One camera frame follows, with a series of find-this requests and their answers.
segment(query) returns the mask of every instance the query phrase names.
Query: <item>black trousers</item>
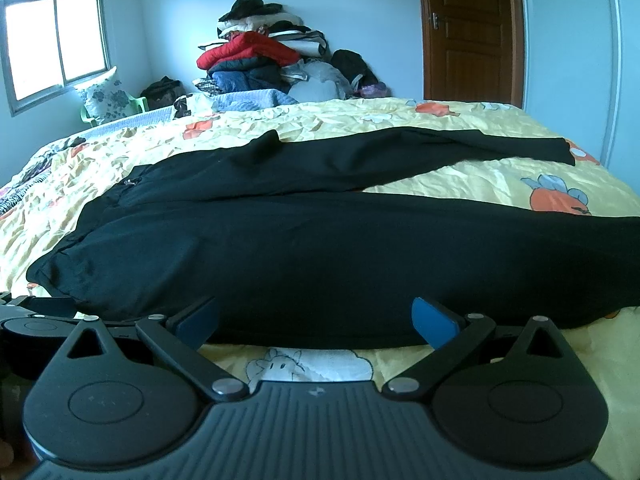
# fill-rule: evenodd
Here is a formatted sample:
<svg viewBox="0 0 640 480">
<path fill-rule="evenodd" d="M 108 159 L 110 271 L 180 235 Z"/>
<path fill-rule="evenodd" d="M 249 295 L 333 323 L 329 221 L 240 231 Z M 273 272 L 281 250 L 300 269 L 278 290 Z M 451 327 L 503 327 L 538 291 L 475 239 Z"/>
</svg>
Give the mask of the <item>black trousers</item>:
<svg viewBox="0 0 640 480">
<path fill-rule="evenodd" d="M 640 219 L 357 192 L 469 158 L 573 164 L 564 139 L 390 128 L 183 153 L 135 168 L 28 270 L 105 319 L 216 298 L 216 341 L 421 343 L 412 300 L 561 327 L 640 304 Z"/>
</svg>

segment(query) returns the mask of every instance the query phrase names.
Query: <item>window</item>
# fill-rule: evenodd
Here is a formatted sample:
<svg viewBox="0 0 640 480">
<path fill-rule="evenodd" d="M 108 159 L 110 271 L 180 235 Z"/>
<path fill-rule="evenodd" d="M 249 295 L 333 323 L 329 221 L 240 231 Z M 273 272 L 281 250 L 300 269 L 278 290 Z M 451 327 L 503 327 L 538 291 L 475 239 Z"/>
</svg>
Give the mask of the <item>window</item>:
<svg viewBox="0 0 640 480">
<path fill-rule="evenodd" d="M 2 68 L 12 113 L 110 68 L 102 0 L 4 0 Z"/>
</svg>

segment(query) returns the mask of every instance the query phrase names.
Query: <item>window frame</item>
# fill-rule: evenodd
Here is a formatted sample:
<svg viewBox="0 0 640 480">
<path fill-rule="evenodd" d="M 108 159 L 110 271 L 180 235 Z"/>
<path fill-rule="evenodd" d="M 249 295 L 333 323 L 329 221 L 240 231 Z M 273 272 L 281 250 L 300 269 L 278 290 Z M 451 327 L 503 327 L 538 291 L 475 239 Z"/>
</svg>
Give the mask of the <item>window frame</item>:
<svg viewBox="0 0 640 480">
<path fill-rule="evenodd" d="M 6 88 L 6 96 L 9 101 L 9 110 L 12 117 L 37 106 L 40 103 L 53 99 L 70 91 L 74 85 L 89 81 L 97 75 L 108 72 L 111 68 L 111 59 L 109 56 L 109 47 L 106 34 L 106 21 L 104 19 L 104 1 L 96 0 L 98 6 L 98 24 L 100 25 L 100 38 L 102 40 L 102 56 L 104 57 L 105 68 L 91 72 L 74 79 L 67 79 L 65 75 L 65 66 L 62 60 L 62 50 L 60 47 L 60 32 L 58 30 L 58 1 L 53 0 L 53 10 L 56 26 L 56 39 L 58 40 L 58 59 L 60 60 L 60 69 L 62 70 L 62 85 L 53 85 L 45 88 L 35 94 L 18 100 L 15 96 L 14 76 L 11 70 L 11 60 L 9 59 L 9 43 L 6 27 L 6 8 L 13 4 L 23 2 L 35 2 L 37 0 L 0 0 L 0 58 L 2 60 L 2 73 L 4 75 L 4 86 Z"/>
</svg>

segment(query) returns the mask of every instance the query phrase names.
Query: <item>floral pillow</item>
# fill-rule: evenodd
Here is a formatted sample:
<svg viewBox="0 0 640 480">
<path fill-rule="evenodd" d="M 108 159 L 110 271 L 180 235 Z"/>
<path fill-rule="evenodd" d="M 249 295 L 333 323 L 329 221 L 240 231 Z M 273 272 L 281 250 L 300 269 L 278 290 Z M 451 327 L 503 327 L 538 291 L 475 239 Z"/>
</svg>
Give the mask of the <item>floral pillow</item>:
<svg viewBox="0 0 640 480">
<path fill-rule="evenodd" d="M 117 67 L 107 73 L 75 86 L 89 115 L 98 124 L 106 124 L 138 113 L 135 104 L 122 89 L 122 82 L 116 76 Z"/>
</svg>

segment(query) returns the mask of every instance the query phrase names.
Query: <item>human hand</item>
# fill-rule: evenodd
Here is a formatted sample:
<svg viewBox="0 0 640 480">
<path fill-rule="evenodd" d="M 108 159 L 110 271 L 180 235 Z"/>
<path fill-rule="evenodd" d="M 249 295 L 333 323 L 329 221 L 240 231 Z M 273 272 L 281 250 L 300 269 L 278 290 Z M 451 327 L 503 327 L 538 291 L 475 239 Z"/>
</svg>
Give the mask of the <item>human hand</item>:
<svg viewBox="0 0 640 480">
<path fill-rule="evenodd" d="M 0 440 L 0 471 L 14 463 L 14 448 L 4 440 Z"/>
<path fill-rule="evenodd" d="M 0 440 L 0 479 L 20 480 L 38 465 L 31 447 L 25 442 L 11 446 Z"/>
</svg>

